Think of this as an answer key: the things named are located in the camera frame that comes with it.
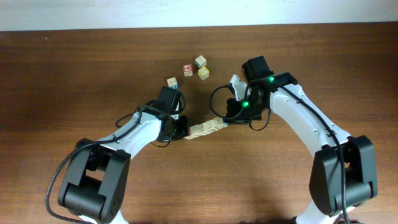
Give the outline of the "red E wooden block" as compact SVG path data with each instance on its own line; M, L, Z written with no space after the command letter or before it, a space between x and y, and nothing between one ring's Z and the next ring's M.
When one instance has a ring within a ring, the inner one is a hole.
M185 139L194 139L194 138L197 138L197 137L199 137L199 135L197 135L196 125L191 126L189 128L189 135L185 136Z

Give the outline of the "blue D wooden block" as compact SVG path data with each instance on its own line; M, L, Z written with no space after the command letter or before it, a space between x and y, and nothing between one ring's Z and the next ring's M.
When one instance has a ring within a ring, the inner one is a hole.
M206 129L204 124L196 125L196 131L197 131L197 135L199 135L199 136L205 136L205 135L209 134L209 132Z

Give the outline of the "green B wooden block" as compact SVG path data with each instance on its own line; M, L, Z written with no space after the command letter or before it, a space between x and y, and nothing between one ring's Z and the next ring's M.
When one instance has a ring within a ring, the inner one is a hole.
M214 118L213 121L216 129L223 129L229 126L229 124L225 123L223 118L220 117Z

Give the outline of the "yellow top wooden block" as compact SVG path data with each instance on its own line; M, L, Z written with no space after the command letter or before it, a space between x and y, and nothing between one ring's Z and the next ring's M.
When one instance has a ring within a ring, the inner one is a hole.
M209 71L205 66L203 66L203 67L201 67L201 68L198 69L198 76L199 76L202 80L208 78L209 75L210 75L210 71Z

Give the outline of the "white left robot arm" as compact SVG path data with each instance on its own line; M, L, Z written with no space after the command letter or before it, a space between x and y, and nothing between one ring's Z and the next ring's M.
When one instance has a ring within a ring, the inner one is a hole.
M56 170L67 168L58 204L76 215L75 223L126 223L121 213L130 161L146 145L168 146L188 135L184 95L162 87L156 100L139 105L113 134L81 139Z

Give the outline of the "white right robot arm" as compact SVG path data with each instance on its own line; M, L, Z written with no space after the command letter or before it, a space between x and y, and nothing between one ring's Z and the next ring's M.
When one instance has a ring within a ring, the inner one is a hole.
M242 66L246 79L233 75L225 86L225 123L248 124L262 112L280 116L313 157L309 181L311 202L294 223L350 223L348 213L377 195L374 145L366 136L354 137L321 112L289 72L274 73L265 58Z

